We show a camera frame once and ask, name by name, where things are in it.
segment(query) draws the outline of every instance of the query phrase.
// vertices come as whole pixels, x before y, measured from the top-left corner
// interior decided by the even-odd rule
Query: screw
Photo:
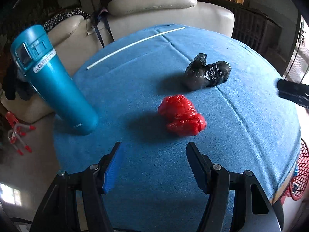
[[[213,169],[220,170],[221,166],[219,164],[213,164]]]
[[[64,170],[59,170],[57,173],[58,176],[64,176],[64,174],[65,174]]]
[[[98,164],[92,164],[89,168],[90,170],[96,171],[98,170]]]
[[[253,173],[250,170],[245,171],[246,176],[253,176]]]

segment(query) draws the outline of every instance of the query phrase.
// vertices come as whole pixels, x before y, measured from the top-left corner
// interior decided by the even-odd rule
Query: red basket
[[[297,160],[298,174],[293,177],[287,187],[284,196],[292,197],[293,200],[299,200],[308,184],[309,179],[309,151],[306,143],[301,140],[300,153]]]

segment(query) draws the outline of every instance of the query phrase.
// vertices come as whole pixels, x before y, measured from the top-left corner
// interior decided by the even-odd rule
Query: bottle label
[[[37,74],[56,54],[56,50],[52,49],[50,53],[46,54],[41,61],[32,68],[33,72]]]

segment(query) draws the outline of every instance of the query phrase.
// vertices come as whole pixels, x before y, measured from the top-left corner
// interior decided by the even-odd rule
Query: black cloth
[[[54,27],[56,27],[60,22],[66,20],[67,18],[75,15],[81,15],[84,19],[88,19],[90,15],[84,11],[82,11],[80,8],[75,8],[70,12],[65,12],[61,14],[57,14],[48,21],[46,21],[43,24],[43,28],[46,31],[46,33],[50,32]]]
[[[16,91],[20,98],[25,101],[29,100],[35,93],[28,82],[23,82],[17,78],[17,67],[14,63],[11,63],[7,68],[7,74],[3,78],[2,89],[8,100],[15,100]]]

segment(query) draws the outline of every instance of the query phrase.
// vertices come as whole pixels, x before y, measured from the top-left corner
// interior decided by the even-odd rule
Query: table
[[[202,154],[227,170],[254,172],[269,198],[291,171],[300,144],[294,103],[277,96],[277,71],[245,44],[224,35],[186,26],[132,46],[86,70],[130,43],[182,27],[159,25],[121,38],[90,58],[73,79],[100,116],[98,128],[74,135],[56,117],[54,145],[68,173],[83,171],[125,146],[115,188],[103,196],[113,227],[151,231],[196,231],[208,196],[197,187],[185,155],[194,141]],[[226,83],[194,92],[180,78],[198,53],[207,63],[229,62]],[[194,137],[168,133],[157,114],[163,97],[184,94],[207,121]],[[232,218],[230,194],[223,231]]]

